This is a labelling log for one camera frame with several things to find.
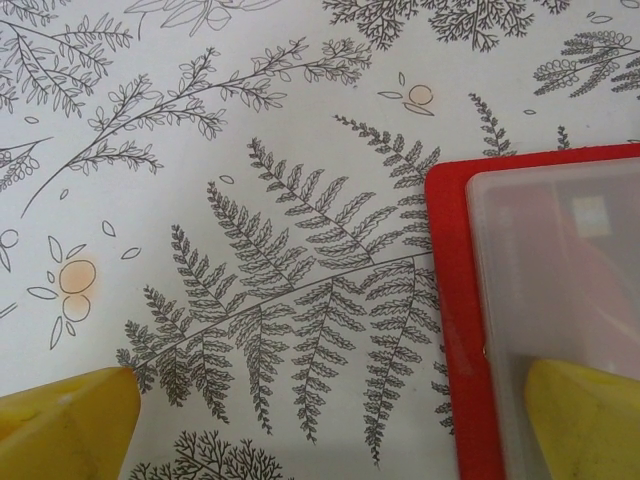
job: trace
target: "plant line drawing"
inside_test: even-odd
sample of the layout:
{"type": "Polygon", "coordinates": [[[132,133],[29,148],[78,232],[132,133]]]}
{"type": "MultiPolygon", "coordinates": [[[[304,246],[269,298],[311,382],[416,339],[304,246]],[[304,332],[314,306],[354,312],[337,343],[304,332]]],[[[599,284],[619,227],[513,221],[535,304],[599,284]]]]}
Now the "plant line drawing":
{"type": "Polygon", "coordinates": [[[268,183],[267,193],[275,195],[284,218],[291,218],[295,228],[307,232],[308,246],[290,245],[289,229],[276,231],[271,219],[252,215],[210,182],[208,200],[241,262],[238,273],[229,273],[226,264],[211,265],[209,257],[191,245],[182,227],[174,225],[173,260],[186,287],[188,306],[177,307],[175,300],[167,300],[147,286],[145,296],[151,299],[156,328],[127,321],[125,333],[133,348],[119,349],[117,359],[134,369],[142,393],[151,390],[159,378],[169,402],[183,406],[197,390],[212,415],[229,422],[225,400],[234,377],[226,354],[236,348],[246,359],[257,419],[264,431],[272,434],[272,382],[285,368],[281,353],[293,348],[296,353],[287,368],[294,369],[294,405],[301,430],[315,443],[318,418],[331,396],[332,379],[347,368],[348,352],[358,347],[349,337],[358,335],[364,340],[362,334],[370,330],[368,348],[378,366],[370,369],[371,378],[363,389],[368,393],[366,410],[377,409],[378,414],[373,420],[367,414],[363,428],[377,463],[382,431],[404,386],[400,377],[411,376],[408,364],[423,359],[413,345],[426,346],[432,343],[429,336],[440,332],[428,312],[417,318],[425,313],[425,307],[439,308],[433,272],[419,266],[430,255],[431,244],[424,194],[417,192],[440,150],[422,158],[421,142],[405,152],[402,135],[392,137],[366,124],[336,119],[366,137],[383,155],[383,165],[391,168],[400,194],[397,205],[367,208],[373,192],[342,200],[347,177],[325,181],[322,169],[305,173],[303,164],[289,166],[285,160],[276,161],[254,138],[248,145],[251,166],[259,179],[268,183]],[[405,226],[378,231],[393,215],[405,226]],[[417,247],[418,252],[390,260],[377,257],[400,239],[417,247]],[[311,270],[318,269],[326,272],[322,278],[305,280],[311,270]],[[366,278],[360,285],[356,279],[362,274],[366,278]],[[407,299],[395,298],[399,293],[413,300],[407,303],[407,299]],[[402,320],[387,317],[392,308],[398,309],[402,320]],[[370,312],[381,319],[368,328],[364,318],[370,312]],[[396,348],[388,348],[390,338],[396,348]]]}
{"type": "Polygon", "coordinates": [[[109,100],[113,104],[112,113],[107,112],[108,108],[98,107],[95,118],[88,121],[97,132],[95,139],[58,168],[36,190],[22,216],[37,196],[67,170],[89,175],[92,169],[97,171],[99,165],[104,163],[124,163],[134,171],[146,166],[153,174],[163,168],[151,152],[153,144],[139,147],[134,140],[130,140],[114,146],[114,137],[117,135],[138,129],[153,130],[159,126],[193,123],[197,124],[199,132],[205,138],[215,139],[226,125],[223,118],[226,110],[207,112],[199,97],[201,94],[219,91],[223,103],[238,97],[247,107],[260,112],[263,109],[282,107],[280,101],[287,95],[270,91],[276,78],[288,83],[292,80],[290,72],[302,71],[304,79],[309,83],[324,78],[351,85],[371,64],[369,49],[351,39],[325,42],[319,58],[305,61],[302,55],[309,45],[304,42],[303,38],[290,41],[287,48],[266,48],[264,56],[252,58],[252,72],[241,74],[236,70],[230,78],[217,83],[212,83],[207,77],[217,71],[213,60],[220,54],[214,48],[209,48],[197,59],[180,66],[182,76],[176,90],[169,89],[165,93],[154,90],[154,84],[147,75],[140,75],[127,85],[120,85],[117,91],[109,94],[109,100]]]}
{"type": "Polygon", "coordinates": [[[523,37],[534,22],[527,13],[539,3],[558,15],[571,0],[323,0],[332,11],[333,25],[355,23],[372,46],[388,50],[400,37],[405,24],[420,11],[431,13],[428,22],[441,42],[470,42],[473,50],[489,52],[504,37],[523,37]]]}
{"type": "Polygon", "coordinates": [[[112,64],[105,52],[129,48],[129,31],[109,14],[96,22],[85,15],[77,26],[49,33],[57,19],[53,12],[67,3],[0,2],[0,110],[13,113],[15,102],[24,97],[26,103],[52,104],[67,117],[82,116],[81,98],[93,94],[112,64]]]}
{"type": "Polygon", "coordinates": [[[129,480],[279,480],[282,466],[252,440],[232,445],[213,432],[183,431],[174,442],[177,458],[160,465],[139,463],[129,480]]]}
{"type": "Polygon", "coordinates": [[[579,85],[569,95],[576,98],[592,91],[609,77],[614,84],[613,92],[640,89],[640,49],[632,48],[632,41],[632,37],[615,31],[576,33],[564,42],[566,48],[560,52],[568,58],[549,61],[535,71],[534,78],[543,85],[534,93],[545,95],[579,85]],[[612,76],[620,68],[625,71],[612,76]],[[590,72],[589,77],[582,80],[581,72],[590,72]]]}

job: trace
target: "botanical illustration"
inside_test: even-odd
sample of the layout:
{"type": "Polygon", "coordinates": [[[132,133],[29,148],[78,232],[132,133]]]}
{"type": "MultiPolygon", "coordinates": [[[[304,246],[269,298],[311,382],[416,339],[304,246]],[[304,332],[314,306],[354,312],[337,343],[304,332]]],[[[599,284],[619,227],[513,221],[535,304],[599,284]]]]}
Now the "botanical illustration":
{"type": "Polygon", "coordinates": [[[256,112],[281,108],[285,93],[274,91],[276,83],[292,81],[291,75],[300,72],[309,82],[321,79],[351,85],[370,65],[370,52],[351,39],[330,40],[322,45],[315,58],[308,56],[305,39],[290,41],[286,47],[266,48],[263,56],[253,57],[253,68],[236,70],[229,78],[214,80],[215,59],[220,53],[208,48],[195,60],[180,65],[180,78],[174,89],[157,90],[148,75],[140,75],[126,85],[120,85],[108,95],[109,103],[96,109],[89,126],[95,138],[85,148],[64,163],[36,190],[24,213],[35,198],[61,173],[70,171],[89,175],[104,165],[125,165],[137,171],[147,168],[155,174],[163,165],[153,153],[153,144],[138,145],[135,139],[122,137],[139,130],[160,127],[179,127],[194,124],[202,136],[213,140],[227,122],[226,110],[205,107],[204,96],[217,92],[226,103],[239,99],[256,112]]]}
{"type": "Polygon", "coordinates": [[[565,58],[550,60],[533,74],[543,84],[534,93],[544,95],[574,87],[569,96],[575,98],[607,78],[613,92],[640,89],[640,49],[633,48],[632,42],[631,36],[615,31],[575,34],[564,42],[566,48],[560,55],[565,58]]]}
{"type": "Polygon", "coordinates": [[[173,444],[177,458],[161,465],[139,463],[129,480],[279,480],[282,466],[272,455],[253,446],[220,438],[217,430],[182,432],[173,444]]]}
{"type": "Polygon", "coordinates": [[[187,26],[193,37],[203,26],[219,31],[227,26],[234,10],[253,12],[264,10],[280,0],[138,0],[125,13],[142,14],[140,26],[147,14],[158,13],[165,17],[161,28],[187,26]]]}
{"type": "MultiPolygon", "coordinates": [[[[198,391],[214,417],[232,422],[226,400],[234,377],[227,354],[238,349],[246,359],[248,391],[264,431],[272,434],[277,428],[270,397],[275,377],[288,371],[300,428],[316,443],[323,407],[333,398],[333,379],[349,371],[350,352],[366,351],[368,372],[360,374],[366,396],[363,430],[377,464],[384,429],[406,379],[423,361],[424,349],[437,348],[429,346],[440,327],[432,318],[439,305],[434,273],[425,261],[431,242],[422,185],[440,150],[424,154],[419,141],[407,146],[402,135],[336,119],[381,155],[382,166],[390,169],[390,187],[398,191],[396,200],[368,207],[374,192],[343,193],[347,177],[326,178],[323,169],[276,160],[253,139],[248,145],[251,166],[267,183],[267,195],[282,218],[290,218],[304,240],[292,240],[299,235],[275,228],[275,219],[250,212],[210,182],[213,216],[239,264],[211,265],[188,233],[174,225],[173,260],[187,303],[178,306],[179,299],[147,286],[144,295],[154,322],[129,320],[125,333],[131,348],[119,349],[117,358],[134,369],[142,393],[159,381],[169,402],[181,407],[198,391]],[[391,259],[380,255],[397,241],[415,247],[416,253],[391,259]],[[290,348],[295,354],[287,365],[282,352],[290,348]]],[[[436,368],[434,389],[446,395],[445,374],[436,368]]],[[[439,408],[445,417],[447,403],[439,408]]],[[[446,418],[443,425],[450,429],[446,418]]]]}
{"type": "Polygon", "coordinates": [[[15,102],[49,104],[81,116],[82,98],[108,73],[108,53],[129,48],[129,30],[109,14],[78,25],[58,25],[70,0],[0,2],[0,111],[15,102]]]}
{"type": "Polygon", "coordinates": [[[441,42],[469,42],[488,52],[501,37],[523,37],[535,20],[531,4],[557,15],[571,0],[323,0],[331,23],[355,23],[372,46],[388,50],[405,24],[426,10],[429,25],[441,42]]]}

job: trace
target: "yellow plastic object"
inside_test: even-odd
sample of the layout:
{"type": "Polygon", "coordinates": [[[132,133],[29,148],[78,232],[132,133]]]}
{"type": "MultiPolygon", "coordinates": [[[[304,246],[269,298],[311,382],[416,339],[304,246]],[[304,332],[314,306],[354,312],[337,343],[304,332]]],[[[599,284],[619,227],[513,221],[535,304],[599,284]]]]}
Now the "yellow plastic object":
{"type": "Polygon", "coordinates": [[[640,479],[640,382],[538,360],[525,399],[554,480],[640,479]]]}
{"type": "Polygon", "coordinates": [[[139,412],[128,368],[0,398],[0,479],[115,480],[139,412]]]}

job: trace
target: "translucent plastic box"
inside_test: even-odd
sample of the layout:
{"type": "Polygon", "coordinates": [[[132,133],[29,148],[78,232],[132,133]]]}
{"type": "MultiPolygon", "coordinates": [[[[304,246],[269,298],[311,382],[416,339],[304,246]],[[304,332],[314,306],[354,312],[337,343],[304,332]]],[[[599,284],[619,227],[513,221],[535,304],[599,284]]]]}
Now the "translucent plastic box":
{"type": "Polygon", "coordinates": [[[483,173],[467,196],[507,475],[550,480],[532,360],[640,379],[640,159],[483,173]]]}

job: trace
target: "fern frond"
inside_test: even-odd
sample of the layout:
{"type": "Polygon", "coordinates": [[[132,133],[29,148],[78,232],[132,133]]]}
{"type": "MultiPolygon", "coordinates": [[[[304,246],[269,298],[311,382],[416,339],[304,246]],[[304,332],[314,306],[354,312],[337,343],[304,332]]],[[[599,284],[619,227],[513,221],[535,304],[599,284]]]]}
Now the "fern frond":
{"type": "Polygon", "coordinates": [[[284,361],[279,354],[289,348],[286,343],[273,337],[293,332],[289,325],[275,320],[294,313],[291,307],[284,304],[267,308],[258,305],[236,316],[229,327],[229,338],[235,337],[236,347],[244,348],[253,404],[258,421],[262,422],[267,435],[272,435],[273,428],[269,420],[267,397],[273,394],[269,384],[273,382],[273,376],[278,374],[275,365],[284,361]]]}
{"type": "Polygon", "coordinates": [[[237,276],[225,277],[225,263],[210,271],[209,257],[200,258],[198,249],[191,249],[191,242],[180,225],[172,226],[171,239],[171,247],[176,252],[173,261],[178,264],[178,273],[190,298],[189,313],[200,322],[216,322],[235,312],[247,294],[236,294],[226,305],[223,299],[237,276]]]}
{"type": "Polygon", "coordinates": [[[316,253],[324,257],[318,261],[323,267],[344,269],[373,264],[373,254],[390,245],[400,235],[387,234],[384,237],[378,237],[377,241],[374,240],[369,245],[365,244],[366,237],[389,216],[391,211],[395,210],[395,207],[378,210],[349,231],[355,216],[375,195],[373,192],[361,193],[344,205],[338,213],[331,213],[338,193],[348,180],[347,177],[338,177],[333,180],[314,201],[314,191],[319,184],[322,170],[315,170],[302,181],[303,165],[299,164],[291,169],[285,179],[286,160],[275,164],[273,154],[267,153],[261,142],[255,138],[248,147],[251,149],[249,157],[254,160],[251,166],[264,170],[259,178],[271,182],[267,192],[283,192],[276,203],[296,203],[286,211],[286,215],[309,215],[308,218],[298,221],[296,226],[305,230],[322,229],[320,233],[309,236],[307,241],[324,244],[315,247],[316,253]]]}
{"type": "Polygon", "coordinates": [[[244,263],[239,265],[242,272],[249,274],[240,282],[249,287],[249,295],[270,298],[292,291],[315,262],[313,257],[299,259],[306,252],[304,247],[286,248],[288,230],[273,238],[271,221],[260,222],[260,214],[250,217],[246,207],[238,205],[218,191],[210,182],[207,189],[211,208],[218,224],[226,231],[227,237],[235,240],[230,245],[236,250],[236,257],[244,263]]]}
{"type": "Polygon", "coordinates": [[[307,440],[314,444],[317,441],[317,417],[326,403],[325,395],[331,392],[327,382],[339,374],[336,368],[348,363],[341,350],[356,348],[344,337],[341,329],[365,330],[354,317],[365,315],[366,310],[347,296],[361,293],[362,289],[352,281],[333,277],[296,300],[297,305],[308,310],[293,317],[302,324],[295,331],[296,336],[305,339],[294,347],[300,356],[293,359],[293,364],[302,368],[292,377],[300,382],[293,391],[297,395],[295,405],[300,407],[300,428],[306,433],[307,440]]]}
{"type": "Polygon", "coordinates": [[[380,462],[386,423],[405,386],[402,377],[414,373],[410,365],[422,362],[413,348],[431,343],[426,332],[440,332],[439,325],[419,306],[438,308],[431,276],[432,272],[417,268],[415,258],[411,258],[374,269],[363,284],[363,288],[370,289],[368,300],[383,300],[371,311],[372,316],[384,318],[372,324],[381,335],[371,337],[378,348],[369,353],[373,362],[367,367],[370,377],[365,392],[368,401],[364,404],[365,442],[376,465],[380,462]]]}

